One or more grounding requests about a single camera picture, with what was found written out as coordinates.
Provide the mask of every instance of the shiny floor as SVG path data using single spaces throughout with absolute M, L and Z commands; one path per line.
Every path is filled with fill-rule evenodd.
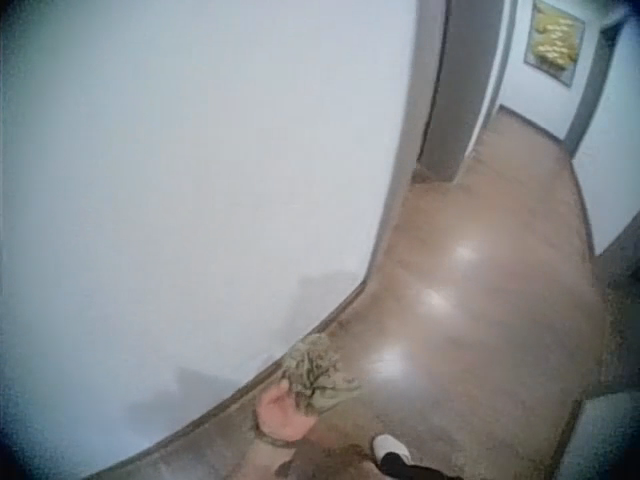
M 329 329 L 363 392 L 321 419 L 287 478 L 381 478 L 368 452 L 385 431 L 468 480 L 542 478 L 604 333 L 570 161 L 500 112 L 459 182 L 411 187 L 366 291 Z M 252 403 L 108 478 L 224 478 Z

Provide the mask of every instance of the wooden floor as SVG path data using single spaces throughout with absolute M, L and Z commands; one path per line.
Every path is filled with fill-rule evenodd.
M 466 479 L 541 478 L 571 402 L 596 382 L 604 310 L 570 162 L 500 113 L 456 184 L 413 185 L 365 293 L 329 329 L 362 382 L 288 478 L 380 478 L 371 437 Z M 253 395 L 105 478 L 224 478 Z

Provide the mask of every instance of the shoe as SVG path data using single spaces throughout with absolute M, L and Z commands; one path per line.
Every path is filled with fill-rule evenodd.
M 378 435 L 373 439 L 373 453 L 376 456 L 376 461 L 378 465 L 382 461 L 382 457 L 384 457 L 387 453 L 397 453 L 402 457 L 407 465 L 411 465 L 411 455 L 409 454 L 409 449 L 404 446 L 400 440 L 392 437 L 388 433 L 383 435 Z

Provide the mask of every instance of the white wall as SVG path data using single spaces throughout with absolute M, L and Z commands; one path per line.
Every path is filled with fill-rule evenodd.
M 518 0 L 511 53 L 498 102 L 562 139 L 569 130 L 580 103 L 600 26 L 608 11 L 604 1 L 550 0 L 548 2 L 585 22 L 575 76 L 571 87 L 567 87 L 524 62 L 531 25 L 532 1 Z
M 628 20 L 574 159 L 596 254 L 640 211 L 640 23 Z
M 66 2 L 3 26 L 2 408 L 23 454 L 69 478 L 152 445 L 358 285 L 415 11 Z

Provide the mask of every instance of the picture frame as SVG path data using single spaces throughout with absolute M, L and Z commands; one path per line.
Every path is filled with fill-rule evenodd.
M 585 22 L 543 0 L 534 0 L 524 61 L 571 87 Z

